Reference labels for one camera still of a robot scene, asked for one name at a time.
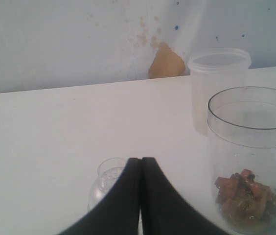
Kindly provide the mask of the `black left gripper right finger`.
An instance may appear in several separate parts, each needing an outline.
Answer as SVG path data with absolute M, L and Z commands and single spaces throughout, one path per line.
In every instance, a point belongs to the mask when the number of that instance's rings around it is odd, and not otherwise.
M 140 210 L 145 235 L 222 235 L 224 231 L 190 206 L 155 158 L 142 158 Z

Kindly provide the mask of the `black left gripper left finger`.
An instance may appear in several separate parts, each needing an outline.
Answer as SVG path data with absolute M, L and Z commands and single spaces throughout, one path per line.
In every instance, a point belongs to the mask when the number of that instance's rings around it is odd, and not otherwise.
M 137 235 L 142 161 L 130 158 L 106 196 L 62 235 Z

